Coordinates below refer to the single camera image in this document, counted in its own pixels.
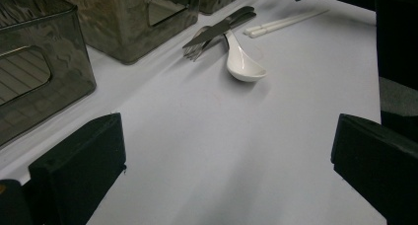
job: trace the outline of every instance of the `fork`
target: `fork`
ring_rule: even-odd
[[[246,21],[248,21],[248,20],[250,20],[251,18],[254,18],[254,17],[255,17],[255,13],[253,13],[253,12],[245,13],[245,14],[237,17],[236,19],[232,20],[230,22],[230,27],[231,27],[231,29],[236,28],[237,26],[241,25],[242,23],[244,23],[244,22],[246,22]],[[196,38],[197,36],[199,36],[204,31],[208,30],[209,28],[211,28],[211,26],[202,27],[200,30],[198,30],[196,32],[196,34],[194,35],[193,38]],[[206,41],[204,41],[200,44],[193,45],[193,46],[190,46],[188,48],[185,48],[184,51],[183,51],[183,56],[190,59],[190,60],[196,61],[196,59],[203,53],[204,48],[209,44],[209,42],[211,40],[212,39],[209,39],[209,40],[206,40]]]

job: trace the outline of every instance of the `ceramic spoon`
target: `ceramic spoon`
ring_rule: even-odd
[[[245,54],[231,30],[225,33],[225,38],[230,48],[227,67],[234,77],[241,81],[254,82],[267,74],[267,71],[261,65]]]

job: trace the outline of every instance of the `white spoon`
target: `white spoon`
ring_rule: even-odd
[[[225,37],[230,47],[227,67],[234,77],[241,81],[254,82],[267,74],[261,65],[245,54],[231,30],[225,33]]]

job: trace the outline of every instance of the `knife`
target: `knife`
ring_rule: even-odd
[[[218,24],[212,26],[207,31],[203,32],[199,36],[192,39],[183,48],[187,48],[187,47],[190,47],[190,46],[193,46],[193,45],[200,44],[202,42],[205,42],[206,40],[210,40],[210,39],[212,39],[212,38],[214,38],[218,35],[223,34],[224,32],[226,32],[227,30],[229,30],[231,28],[231,26],[230,26],[231,21],[237,19],[241,15],[244,15],[248,12],[253,12],[253,11],[254,11],[254,8],[250,7],[250,6],[244,6],[240,9],[238,9],[236,12],[229,15],[228,17],[226,17],[224,20],[222,20]]]

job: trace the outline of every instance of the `table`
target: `table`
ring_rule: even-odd
[[[198,29],[243,5],[257,17],[234,32],[264,79],[234,79],[221,38],[196,62],[182,57]],[[312,8],[330,11],[243,35]],[[375,24],[374,12],[334,0],[238,0],[133,65],[88,47],[97,89],[0,151],[0,178],[25,183],[36,157],[121,113],[128,169],[89,224],[385,224],[330,162],[341,113],[380,122]]]

